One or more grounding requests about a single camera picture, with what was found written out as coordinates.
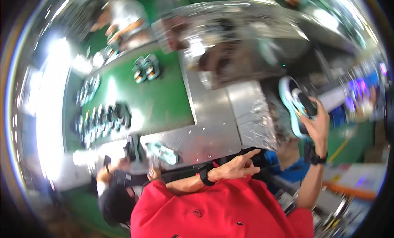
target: red polo shirt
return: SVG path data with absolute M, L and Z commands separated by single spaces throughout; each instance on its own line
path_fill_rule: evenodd
M 310 210 L 284 215 L 264 182 L 250 176 L 174 196 L 161 180 L 148 184 L 131 214 L 132 238 L 313 237 Z

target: green conveyor belt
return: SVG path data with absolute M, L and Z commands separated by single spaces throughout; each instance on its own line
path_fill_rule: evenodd
M 132 73 L 134 62 L 150 53 L 159 59 L 160 76 L 137 84 Z M 141 113 L 143 134 L 194 124 L 176 52 L 165 55 L 154 42 L 121 56 L 96 73 L 101 76 L 100 87 L 94 98 L 83 106 L 84 117 L 93 107 L 120 101 Z

